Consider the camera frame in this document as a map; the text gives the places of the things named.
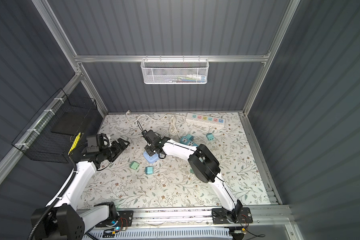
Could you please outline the lavender square power socket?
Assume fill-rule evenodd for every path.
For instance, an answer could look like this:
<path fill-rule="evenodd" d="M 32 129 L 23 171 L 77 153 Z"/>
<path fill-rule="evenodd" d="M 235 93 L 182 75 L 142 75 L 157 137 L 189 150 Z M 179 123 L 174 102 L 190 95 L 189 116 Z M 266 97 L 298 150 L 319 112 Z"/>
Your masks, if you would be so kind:
<path fill-rule="evenodd" d="M 143 156 L 149 164 L 154 164 L 155 162 L 157 162 L 159 160 L 158 154 L 153 154 L 152 156 L 150 156 L 147 152 L 144 152 Z"/>

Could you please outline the teal plug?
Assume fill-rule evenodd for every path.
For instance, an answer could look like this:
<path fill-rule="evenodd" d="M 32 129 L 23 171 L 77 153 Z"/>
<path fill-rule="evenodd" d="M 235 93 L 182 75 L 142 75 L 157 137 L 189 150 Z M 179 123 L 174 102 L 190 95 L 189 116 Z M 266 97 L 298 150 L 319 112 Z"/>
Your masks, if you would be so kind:
<path fill-rule="evenodd" d="M 215 140 L 215 137 L 214 137 L 214 135 L 212 133 L 206 134 L 206 137 L 207 137 L 208 141 L 214 141 Z"/>
<path fill-rule="evenodd" d="M 153 166 L 149 166 L 145 168 L 145 174 L 146 175 L 152 175 L 154 173 L 154 167 Z"/>

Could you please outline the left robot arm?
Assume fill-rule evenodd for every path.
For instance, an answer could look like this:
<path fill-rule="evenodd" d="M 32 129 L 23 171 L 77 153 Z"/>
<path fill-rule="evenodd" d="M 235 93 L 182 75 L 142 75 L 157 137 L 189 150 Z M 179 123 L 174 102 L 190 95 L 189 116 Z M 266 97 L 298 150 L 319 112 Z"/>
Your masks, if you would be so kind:
<path fill-rule="evenodd" d="M 86 184 L 103 170 L 102 162 L 113 163 L 130 142 L 121 138 L 111 142 L 105 134 L 88 136 L 83 142 L 82 136 L 82 133 L 76 136 L 68 151 L 73 165 L 69 177 L 46 206 L 32 214 L 29 240 L 81 240 L 84 236 L 94 239 L 90 232 L 97 225 L 118 232 L 126 223 L 111 202 L 95 205 L 82 214 L 77 209 Z"/>

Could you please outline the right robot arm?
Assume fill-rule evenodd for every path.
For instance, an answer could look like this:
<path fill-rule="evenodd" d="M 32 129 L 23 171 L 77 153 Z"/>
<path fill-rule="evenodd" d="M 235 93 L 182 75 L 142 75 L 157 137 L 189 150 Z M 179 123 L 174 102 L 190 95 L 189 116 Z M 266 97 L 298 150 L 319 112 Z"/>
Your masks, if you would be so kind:
<path fill-rule="evenodd" d="M 225 183 L 220 163 L 207 146 L 184 145 L 168 137 L 161 137 L 152 130 L 142 130 L 142 136 L 147 143 L 145 150 L 149 156 L 157 154 L 160 159 L 172 156 L 188 162 L 196 177 L 212 186 L 222 208 L 227 212 L 227 217 L 233 221 L 239 216 L 243 204 Z"/>

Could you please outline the green plug far left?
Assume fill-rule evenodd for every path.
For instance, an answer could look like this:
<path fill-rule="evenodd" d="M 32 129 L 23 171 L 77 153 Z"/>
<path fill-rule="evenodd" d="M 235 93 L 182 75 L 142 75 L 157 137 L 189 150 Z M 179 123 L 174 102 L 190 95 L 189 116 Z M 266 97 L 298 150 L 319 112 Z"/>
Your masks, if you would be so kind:
<path fill-rule="evenodd" d="M 131 164 L 130 164 L 130 168 L 131 168 L 132 170 L 138 170 L 139 167 L 140 167 L 140 164 L 137 163 L 137 162 L 135 162 L 135 161 L 131 162 Z"/>

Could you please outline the yellow marker in basket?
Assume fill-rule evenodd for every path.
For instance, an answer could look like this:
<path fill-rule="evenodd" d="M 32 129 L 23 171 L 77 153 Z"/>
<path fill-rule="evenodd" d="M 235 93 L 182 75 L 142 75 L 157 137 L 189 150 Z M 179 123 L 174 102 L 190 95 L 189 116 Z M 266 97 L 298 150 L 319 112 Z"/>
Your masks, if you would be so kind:
<path fill-rule="evenodd" d="M 82 137 L 82 133 L 78 133 L 73 141 L 73 144 L 72 144 L 70 150 L 68 151 L 68 155 L 70 155 L 70 153 L 77 147 L 81 137 Z"/>

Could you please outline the teal power strip with USB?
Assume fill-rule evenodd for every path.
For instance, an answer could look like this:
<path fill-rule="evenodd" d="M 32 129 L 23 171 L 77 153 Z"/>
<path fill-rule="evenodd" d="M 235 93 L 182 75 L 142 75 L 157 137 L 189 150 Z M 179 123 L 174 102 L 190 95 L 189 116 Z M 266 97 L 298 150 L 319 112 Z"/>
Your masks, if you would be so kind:
<path fill-rule="evenodd" d="M 198 147 L 199 145 L 194 142 L 194 136 L 187 134 L 182 137 L 180 143 L 187 146 Z"/>

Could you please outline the black pad in basket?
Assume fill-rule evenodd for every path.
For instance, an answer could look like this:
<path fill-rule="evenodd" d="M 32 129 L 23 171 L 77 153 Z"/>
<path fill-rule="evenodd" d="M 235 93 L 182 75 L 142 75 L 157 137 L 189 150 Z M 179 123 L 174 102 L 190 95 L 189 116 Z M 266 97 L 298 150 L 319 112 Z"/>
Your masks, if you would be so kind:
<path fill-rule="evenodd" d="M 52 127 L 51 132 L 67 136 L 75 136 L 85 129 L 88 119 L 84 113 L 64 113 Z"/>

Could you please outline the white long power strip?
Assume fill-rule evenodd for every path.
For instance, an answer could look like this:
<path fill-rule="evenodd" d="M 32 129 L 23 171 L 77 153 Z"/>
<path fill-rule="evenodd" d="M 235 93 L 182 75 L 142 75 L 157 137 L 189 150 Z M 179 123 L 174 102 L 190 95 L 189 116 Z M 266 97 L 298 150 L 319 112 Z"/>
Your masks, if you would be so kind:
<path fill-rule="evenodd" d="M 215 128 L 223 128 L 225 126 L 226 120 L 201 114 L 187 113 L 186 122 L 203 126 L 211 126 Z"/>

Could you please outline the pens in white basket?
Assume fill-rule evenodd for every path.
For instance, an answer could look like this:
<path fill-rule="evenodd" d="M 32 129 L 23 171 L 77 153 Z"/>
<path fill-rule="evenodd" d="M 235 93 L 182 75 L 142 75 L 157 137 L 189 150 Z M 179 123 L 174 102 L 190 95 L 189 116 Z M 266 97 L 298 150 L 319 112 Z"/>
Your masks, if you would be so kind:
<path fill-rule="evenodd" d="M 196 83 L 196 84 L 203 84 L 207 82 L 207 77 L 205 75 L 182 75 L 182 76 L 175 76 L 166 81 L 171 83 Z"/>

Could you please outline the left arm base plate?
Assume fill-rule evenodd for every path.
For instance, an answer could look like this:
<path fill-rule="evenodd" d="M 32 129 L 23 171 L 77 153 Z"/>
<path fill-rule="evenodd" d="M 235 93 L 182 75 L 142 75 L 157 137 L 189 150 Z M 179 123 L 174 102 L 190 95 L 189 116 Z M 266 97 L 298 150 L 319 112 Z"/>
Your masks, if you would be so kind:
<path fill-rule="evenodd" d="M 123 227 L 128 228 L 133 223 L 133 211 L 118 211 L 118 217 L 113 220 L 105 220 L 96 225 L 97 228 L 112 228 L 112 227 Z"/>

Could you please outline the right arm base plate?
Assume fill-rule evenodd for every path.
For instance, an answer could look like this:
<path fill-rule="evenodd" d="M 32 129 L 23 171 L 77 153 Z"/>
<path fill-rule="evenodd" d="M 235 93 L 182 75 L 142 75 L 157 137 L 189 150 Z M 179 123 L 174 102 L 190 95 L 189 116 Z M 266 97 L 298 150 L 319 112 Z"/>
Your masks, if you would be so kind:
<path fill-rule="evenodd" d="M 237 213 L 224 208 L 212 209 L 212 218 L 215 225 L 221 224 L 252 224 L 253 217 L 249 208 L 241 208 Z"/>

